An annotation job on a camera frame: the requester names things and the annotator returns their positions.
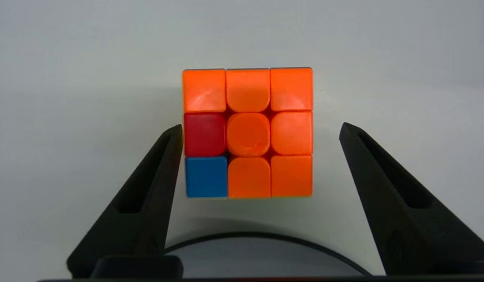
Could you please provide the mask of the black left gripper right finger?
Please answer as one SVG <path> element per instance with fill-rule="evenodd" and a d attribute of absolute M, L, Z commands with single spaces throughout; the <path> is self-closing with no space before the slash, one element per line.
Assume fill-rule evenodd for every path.
<path fill-rule="evenodd" d="M 367 132 L 340 143 L 387 275 L 484 274 L 484 241 Z"/>

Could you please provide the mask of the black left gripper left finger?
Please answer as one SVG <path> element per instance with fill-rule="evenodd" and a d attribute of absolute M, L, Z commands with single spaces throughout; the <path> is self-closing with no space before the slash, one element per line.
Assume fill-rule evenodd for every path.
<path fill-rule="evenodd" d="M 67 259 L 73 279 L 179 278 L 164 255 L 183 148 L 183 130 L 163 132 Z"/>

